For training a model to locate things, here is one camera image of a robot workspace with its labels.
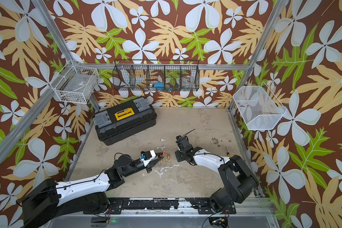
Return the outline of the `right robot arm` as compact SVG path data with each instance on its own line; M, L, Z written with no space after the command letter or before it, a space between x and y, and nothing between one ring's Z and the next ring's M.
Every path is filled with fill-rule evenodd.
M240 156L222 157L201 147L193 147L186 135L177 136L176 143L178 150L175 155L178 162L186 161L192 166L203 166L220 175L224 187L209 197L214 213L235 202L242 203L258 188L256 176Z

